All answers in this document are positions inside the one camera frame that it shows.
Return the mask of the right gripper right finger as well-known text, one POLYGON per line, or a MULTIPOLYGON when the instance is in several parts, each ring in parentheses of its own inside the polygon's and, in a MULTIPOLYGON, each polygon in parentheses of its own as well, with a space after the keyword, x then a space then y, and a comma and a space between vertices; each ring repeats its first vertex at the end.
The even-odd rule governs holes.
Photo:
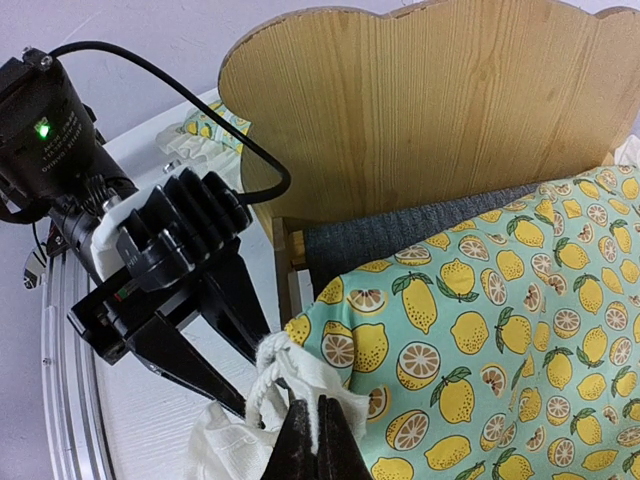
POLYGON ((318 479, 369 480, 371 475, 347 424, 340 403, 319 399, 319 448, 316 455, 318 479))

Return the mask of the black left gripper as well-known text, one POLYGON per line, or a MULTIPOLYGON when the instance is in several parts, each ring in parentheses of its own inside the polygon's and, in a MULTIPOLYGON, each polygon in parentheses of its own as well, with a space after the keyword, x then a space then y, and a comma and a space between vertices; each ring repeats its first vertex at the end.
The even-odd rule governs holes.
POLYGON ((244 396, 182 335, 202 316, 251 364, 270 333, 240 240, 182 281, 143 291, 121 269, 71 308, 69 319, 101 358, 114 364, 130 352, 149 370, 243 418, 244 396))

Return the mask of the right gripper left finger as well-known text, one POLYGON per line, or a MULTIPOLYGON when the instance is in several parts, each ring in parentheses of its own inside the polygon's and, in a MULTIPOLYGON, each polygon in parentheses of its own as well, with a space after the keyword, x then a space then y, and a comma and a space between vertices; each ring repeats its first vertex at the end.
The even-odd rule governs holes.
POLYGON ((317 477, 316 456, 311 451, 307 403, 294 400, 288 410, 263 480, 311 480, 317 477))

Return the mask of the lemon print bed cushion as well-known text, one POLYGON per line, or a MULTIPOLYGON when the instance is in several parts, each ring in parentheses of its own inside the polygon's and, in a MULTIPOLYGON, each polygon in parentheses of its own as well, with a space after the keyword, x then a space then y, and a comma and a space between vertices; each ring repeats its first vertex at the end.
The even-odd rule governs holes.
POLYGON ((639 170, 541 184, 329 282, 257 354, 244 422, 211 404, 189 479, 257 479, 277 383, 340 400, 372 479, 639 475, 639 170))

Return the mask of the wooden pet bed frame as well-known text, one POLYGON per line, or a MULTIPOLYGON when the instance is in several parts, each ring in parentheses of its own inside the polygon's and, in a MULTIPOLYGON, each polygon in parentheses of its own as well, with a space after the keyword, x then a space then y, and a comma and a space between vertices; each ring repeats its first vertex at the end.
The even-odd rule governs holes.
POLYGON ((222 102, 292 176, 256 214, 280 318, 304 229, 551 180, 610 163, 639 110, 639 10, 428 1, 385 15, 284 14, 245 35, 222 102))

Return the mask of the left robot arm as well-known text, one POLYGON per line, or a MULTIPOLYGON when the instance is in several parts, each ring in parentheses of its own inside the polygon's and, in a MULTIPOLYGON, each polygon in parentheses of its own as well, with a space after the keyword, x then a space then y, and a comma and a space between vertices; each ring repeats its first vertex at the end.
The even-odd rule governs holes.
POLYGON ((1 69, 1 218, 49 218, 93 280, 68 319, 106 362, 127 354, 221 403, 244 396, 185 338, 195 317, 245 359, 269 327, 239 249, 252 221, 217 174, 180 167, 138 188, 102 146, 64 67, 30 49, 1 69))

